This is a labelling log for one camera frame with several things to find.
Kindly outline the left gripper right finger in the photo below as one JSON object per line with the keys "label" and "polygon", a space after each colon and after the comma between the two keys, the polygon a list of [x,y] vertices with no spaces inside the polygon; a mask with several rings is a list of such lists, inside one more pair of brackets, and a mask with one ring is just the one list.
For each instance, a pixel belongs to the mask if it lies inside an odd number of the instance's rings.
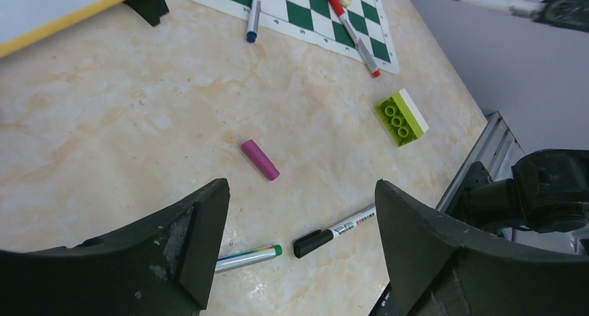
{"label": "left gripper right finger", "polygon": [[510,242],[375,187],[390,296],[400,315],[587,315],[588,258]]}

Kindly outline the purple marker cap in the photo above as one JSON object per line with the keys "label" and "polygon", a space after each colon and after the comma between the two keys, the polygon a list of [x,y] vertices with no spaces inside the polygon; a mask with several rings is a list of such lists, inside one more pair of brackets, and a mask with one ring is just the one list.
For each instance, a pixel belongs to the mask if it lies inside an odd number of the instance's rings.
{"label": "purple marker cap", "polygon": [[274,163],[254,140],[243,142],[240,148],[267,180],[274,181],[280,176]]}

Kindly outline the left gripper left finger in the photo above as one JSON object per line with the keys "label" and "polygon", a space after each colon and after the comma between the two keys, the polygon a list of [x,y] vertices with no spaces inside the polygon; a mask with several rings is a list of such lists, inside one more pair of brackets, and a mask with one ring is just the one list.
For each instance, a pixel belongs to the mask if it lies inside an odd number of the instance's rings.
{"label": "left gripper left finger", "polygon": [[217,178],[176,203],[75,247],[1,252],[2,315],[198,315],[208,304],[229,209]]}

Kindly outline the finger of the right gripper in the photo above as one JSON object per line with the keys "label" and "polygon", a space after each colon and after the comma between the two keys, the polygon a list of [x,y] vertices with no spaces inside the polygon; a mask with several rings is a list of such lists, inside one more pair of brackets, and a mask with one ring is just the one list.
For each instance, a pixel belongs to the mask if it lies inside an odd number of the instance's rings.
{"label": "finger of the right gripper", "polygon": [[588,32],[588,0],[544,0],[533,21],[556,28]]}

